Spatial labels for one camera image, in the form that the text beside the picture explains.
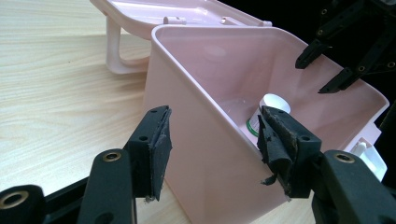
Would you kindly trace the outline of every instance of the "screw hole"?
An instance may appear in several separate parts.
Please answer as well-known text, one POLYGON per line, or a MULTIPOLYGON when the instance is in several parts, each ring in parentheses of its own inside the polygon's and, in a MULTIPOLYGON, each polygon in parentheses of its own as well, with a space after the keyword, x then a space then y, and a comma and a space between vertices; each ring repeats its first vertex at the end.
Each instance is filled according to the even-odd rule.
POLYGON ((304 140, 304 141, 309 141, 309 140, 311 140, 311 138, 308 137, 308 136, 301 136, 301 139, 304 140))
POLYGON ((146 136, 140 136, 140 137, 139 137, 139 140, 140 140, 140 141, 147 141, 148 138, 147 138, 146 136))
POLYGON ((394 67, 395 65, 396 65, 395 62, 390 62, 390 63, 387 64, 387 67, 388 67, 388 68, 392 68, 392 67, 394 67))
POLYGON ((103 156, 104 161, 116 161, 121 157, 119 152, 109 152, 105 156, 103 156))
POLYGON ((15 207, 23 203, 28 196, 29 192, 26 190, 9 193, 0 199, 0 210, 15 207))
POLYGON ((339 161, 346 162, 346 163, 353 163, 353 162, 355 162, 355 159, 353 159, 352 157, 349 157, 349 156, 346 155, 346 154, 341 154, 341 153, 335 154, 335 158, 336 158, 337 160, 339 160, 339 161))
POLYGON ((112 213, 103 213, 95 219, 95 224, 110 224, 114 219, 112 213))

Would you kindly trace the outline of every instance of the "pink lid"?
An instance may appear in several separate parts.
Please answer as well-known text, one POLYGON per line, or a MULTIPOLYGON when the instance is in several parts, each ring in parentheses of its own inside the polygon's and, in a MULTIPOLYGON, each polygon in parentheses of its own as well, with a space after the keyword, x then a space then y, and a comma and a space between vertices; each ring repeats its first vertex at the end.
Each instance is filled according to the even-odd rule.
POLYGON ((216 0, 91 0, 106 16, 127 32, 150 40, 151 30, 161 24, 266 26, 216 0))

